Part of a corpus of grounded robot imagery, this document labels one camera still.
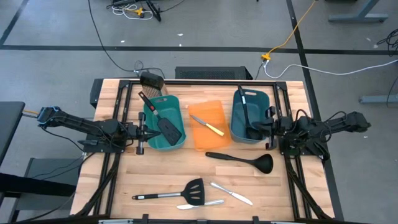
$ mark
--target white cable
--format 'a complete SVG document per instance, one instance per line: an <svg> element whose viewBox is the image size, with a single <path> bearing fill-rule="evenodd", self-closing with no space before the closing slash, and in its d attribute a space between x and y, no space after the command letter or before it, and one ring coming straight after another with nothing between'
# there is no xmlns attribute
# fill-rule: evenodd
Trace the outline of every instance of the white cable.
<svg viewBox="0 0 398 224"><path fill-rule="evenodd" d="M357 72L362 72L362 71L365 71L365 70L368 70L368 69L371 69L371 68L379 68L379 67L383 67L383 66L386 66L386 65L390 65L390 64L395 63L395 62L398 62L398 60L393 60L392 62L385 63L385 64L382 64L382 65L370 66L370 67L366 67L366 68L359 69L359 70L357 70L357 71L347 72L347 73L326 72L326 71L318 70L318 69L315 69L315 68L306 67L306 66L303 66L303 65L292 64L292 65L289 65L288 67L286 67L285 70L284 70L279 76L277 76L277 77L272 77L272 76L270 76L270 75L267 73L267 65L268 65L268 63L269 63L269 60L266 61L266 64L265 64L263 67L264 67L264 72L266 73L266 75L267 75L269 78L276 79L276 78L280 78L282 75L284 75L284 73L286 72L286 70L288 70L288 69L289 69L290 67L292 67L292 66L307 68L307 69L309 69L309 70L313 70L313 71L316 71L316 72L322 72L322 73L326 73L326 74L330 74L330 75L351 75L351 74L354 74L354 73L357 73Z"/></svg>
<svg viewBox="0 0 398 224"><path fill-rule="evenodd" d="M143 11L142 13L150 13L151 17L150 18L135 18L135 17L129 17L126 14L126 9L131 9L131 10L136 10L138 9L138 7L135 4L131 4L131 5L127 5L126 7L114 7L112 6L112 13L117 15L117 16L121 16L124 15L126 18L128 19L136 19L136 20L149 20L152 19L154 17L154 14L151 11Z"/></svg>

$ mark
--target teal basket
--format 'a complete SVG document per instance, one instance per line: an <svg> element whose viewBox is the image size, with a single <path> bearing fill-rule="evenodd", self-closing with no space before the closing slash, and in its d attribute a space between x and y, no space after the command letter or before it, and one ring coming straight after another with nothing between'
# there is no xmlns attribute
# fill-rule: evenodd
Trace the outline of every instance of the teal basket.
<svg viewBox="0 0 398 224"><path fill-rule="evenodd" d="M248 106L248 116L250 123L255 121L265 121L266 110L269 107L269 97L262 91L243 89L246 105ZM231 137L235 142L243 142L246 144L255 144L262 140L249 139L246 136L246 122L244 119L243 105L239 91L234 94L231 116Z"/></svg>
<svg viewBox="0 0 398 224"><path fill-rule="evenodd" d="M148 140L149 146L159 151L170 151L181 148L184 145L187 135L185 134L184 124L182 122L180 102L178 98L173 95L158 96L151 98L150 102L155 106L160 117L169 119L170 122L174 124L174 126L182 133L182 136L176 145L171 146L164 135L160 134ZM147 105L144 105L144 113L147 117L146 125L148 128L155 131L160 131L159 127L157 126L158 119L156 115L150 111Z"/></svg>

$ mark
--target knife with yellow handle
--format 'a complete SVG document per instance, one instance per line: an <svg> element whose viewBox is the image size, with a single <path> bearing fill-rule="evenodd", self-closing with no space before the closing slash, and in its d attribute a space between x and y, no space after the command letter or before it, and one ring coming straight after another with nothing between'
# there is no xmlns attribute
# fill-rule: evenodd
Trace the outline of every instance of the knife with yellow handle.
<svg viewBox="0 0 398 224"><path fill-rule="evenodd" d="M195 121L198 121L199 123L203 124L204 126L207 126L208 128L210 128L212 131L214 131L215 133L219 134L220 136L224 136L224 132L220 131L219 129L216 129L215 127L213 127L212 125L204 122L204 120L198 118L197 116L191 115L191 117L193 119L195 119Z"/></svg>

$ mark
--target knife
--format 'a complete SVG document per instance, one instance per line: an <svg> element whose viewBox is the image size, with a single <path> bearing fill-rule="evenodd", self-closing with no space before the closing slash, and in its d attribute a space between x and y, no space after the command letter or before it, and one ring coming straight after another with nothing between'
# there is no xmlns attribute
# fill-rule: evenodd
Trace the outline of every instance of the knife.
<svg viewBox="0 0 398 224"><path fill-rule="evenodd" d="M221 200L205 202L204 205L220 205L222 203L224 203L224 200L221 199ZM196 208L196 207L199 207L199 206L194 206L194 205L189 205L189 204L188 205L177 205L177 208L181 209L181 210L186 210L186 209L191 209L191 208Z"/></svg>
<svg viewBox="0 0 398 224"><path fill-rule="evenodd" d="M243 197L243 196L240 195L240 194L237 194L237 193L232 192L232 191L230 191L230 190L228 190L228 189L225 189L224 187L222 187L222 186L216 184L215 182L210 182L210 185L213 186L213 187L215 187L215 188L217 188L217 189L220 189L220 190L223 190L223 191L229 193L230 195L236 197L237 199L241 200L241 201L244 202L244 203L247 203L247 204L249 204L249 205L253 205L253 203L252 203L249 199L247 199L246 197Z"/></svg>
<svg viewBox="0 0 398 224"><path fill-rule="evenodd" d="M198 118L197 116L191 115L191 117L195 120L198 121L199 123L203 124L204 126L207 126L211 130L213 130L215 133L219 134L220 136L224 136L224 132L220 131L219 129L216 129L212 125L206 123L204 120Z"/></svg>

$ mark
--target yellow handle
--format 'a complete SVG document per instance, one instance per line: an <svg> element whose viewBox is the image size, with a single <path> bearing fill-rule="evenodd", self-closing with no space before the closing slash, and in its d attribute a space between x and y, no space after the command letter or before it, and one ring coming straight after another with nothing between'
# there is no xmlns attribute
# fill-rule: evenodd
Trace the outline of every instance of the yellow handle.
<svg viewBox="0 0 398 224"><path fill-rule="evenodd" d="M216 129L212 125L206 124L206 126L208 126L211 130L213 130L215 133L219 134L220 136L224 136L224 132L220 131L219 129Z"/></svg>

